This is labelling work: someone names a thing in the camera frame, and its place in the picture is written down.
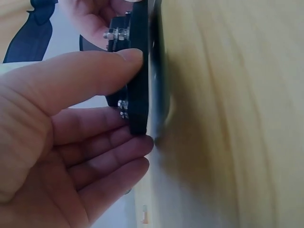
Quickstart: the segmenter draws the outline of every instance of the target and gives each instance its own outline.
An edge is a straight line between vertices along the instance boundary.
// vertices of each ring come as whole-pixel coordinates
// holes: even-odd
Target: light wood
[[[163,0],[162,16],[171,110],[138,227],[304,227],[304,1]]]
[[[27,21],[27,10],[33,10],[30,0],[0,0],[0,62],[3,62],[10,42]]]

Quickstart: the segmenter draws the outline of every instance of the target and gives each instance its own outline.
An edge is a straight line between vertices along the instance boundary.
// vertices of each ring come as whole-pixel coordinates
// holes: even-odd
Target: hand
[[[132,137],[115,109],[66,109],[141,64],[135,49],[79,52],[0,77],[0,227],[89,227],[143,177],[150,137]]]
[[[108,41],[103,34],[111,19],[131,11],[137,1],[141,0],[60,0],[59,5],[85,39],[105,48]]]

